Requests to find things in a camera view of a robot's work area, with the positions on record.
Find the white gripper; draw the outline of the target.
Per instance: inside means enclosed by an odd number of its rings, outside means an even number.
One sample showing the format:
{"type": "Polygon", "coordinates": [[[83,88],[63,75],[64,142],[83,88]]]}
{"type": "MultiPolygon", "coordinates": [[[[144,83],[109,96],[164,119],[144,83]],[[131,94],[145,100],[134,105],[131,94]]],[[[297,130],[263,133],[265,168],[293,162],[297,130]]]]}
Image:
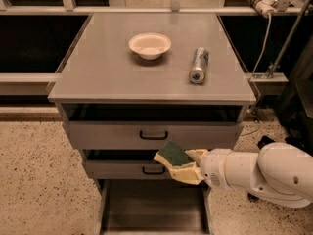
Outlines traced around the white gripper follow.
{"type": "Polygon", "coordinates": [[[230,189],[225,172],[230,149],[192,149],[185,153],[197,164],[200,163],[200,168],[196,165],[171,168],[169,172],[174,180],[191,185],[204,181],[211,188],[230,189]]]}

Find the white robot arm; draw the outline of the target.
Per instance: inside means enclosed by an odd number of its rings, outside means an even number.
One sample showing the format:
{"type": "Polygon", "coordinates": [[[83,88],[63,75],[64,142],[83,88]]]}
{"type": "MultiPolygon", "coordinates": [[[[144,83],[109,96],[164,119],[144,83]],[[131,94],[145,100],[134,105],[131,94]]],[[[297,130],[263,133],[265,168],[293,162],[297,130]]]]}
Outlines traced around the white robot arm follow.
{"type": "Polygon", "coordinates": [[[177,181],[249,194],[284,207],[313,203],[313,156],[286,143],[273,142],[257,153],[230,149],[187,150],[189,163],[170,170],[177,181]]]}

